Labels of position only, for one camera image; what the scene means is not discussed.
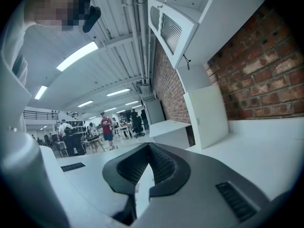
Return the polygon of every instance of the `ceiling light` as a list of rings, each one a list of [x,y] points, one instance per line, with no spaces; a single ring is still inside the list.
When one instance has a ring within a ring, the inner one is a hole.
[[[98,47],[95,44],[95,42],[91,42],[84,46],[83,48],[80,48],[78,51],[74,52],[72,55],[70,55],[66,60],[64,60],[62,63],[59,64],[57,69],[59,69],[61,72],[65,70],[68,66],[72,65],[74,62],[79,60],[80,58],[84,57],[85,55],[89,54],[92,51],[97,50]]]
[[[114,110],[114,109],[116,109],[116,107],[115,107],[115,108],[111,108],[111,109],[109,109],[109,110],[106,110],[106,111],[104,111],[104,112],[109,112],[109,111]]]
[[[88,105],[88,104],[91,104],[93,101],[87,101],[87,102],[84,102],[82,104],[80,104],[78,107],[83,107],[85,105]]]
[[[127,92],[127,91],[129,91],[129,90],[130,90],[129,88],[123,89],[123,90],[120,90],[120,91],[116,91],[116,92],[114,92],[114,93],[107,94],[106,96],[113,96],[113,95],[115,95],[115,94]]]
[[[137,103],[138,101],[134,101],[134,102],[131,102],[131,103],[128,103],[128,104],[125,104],[125,105],[131,105],[131,104],[134,104],[134,103]]]
[[[45,87],[45,86],[41,86],[41,88],[39,89],[37,95],[35,96],[35,99],[36,100],[39,100],[40,97],[43,95],[43,93],[46,91],[48,87]]]

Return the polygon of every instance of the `blue shorts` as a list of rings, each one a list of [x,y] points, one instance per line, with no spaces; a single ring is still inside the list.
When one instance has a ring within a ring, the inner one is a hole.
[[[112,133],[104,133],[104,140],[105,141],[112,141],[113,140],[113,134]]]

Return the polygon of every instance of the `black cable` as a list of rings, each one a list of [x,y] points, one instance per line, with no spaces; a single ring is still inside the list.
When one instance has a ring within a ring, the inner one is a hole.
[[[183,54],[183,57],[184,57],[184,58],[186,59],[186,61],[187,61],[188,70],[190,70],[189,62],[191,62],[191,60],[188,60],[188,59],[186,58],[185,54]]]

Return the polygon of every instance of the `office chair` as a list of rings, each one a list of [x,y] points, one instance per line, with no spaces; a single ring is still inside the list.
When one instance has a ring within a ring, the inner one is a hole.
[[[142,127],[142,119],[141,119],[140,116],[137,117],[137,122],[136,122],[136,126],[134,128],[134,131],[137,133],[137,134],[134,135],[135,138],[145,136],[145,133],[142,133],[143,127]]]

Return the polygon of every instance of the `black railing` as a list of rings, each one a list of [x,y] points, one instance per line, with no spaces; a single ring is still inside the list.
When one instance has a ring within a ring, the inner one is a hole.
[[[58,113],[23,111],[24,119],[34,120],[58,120]]]

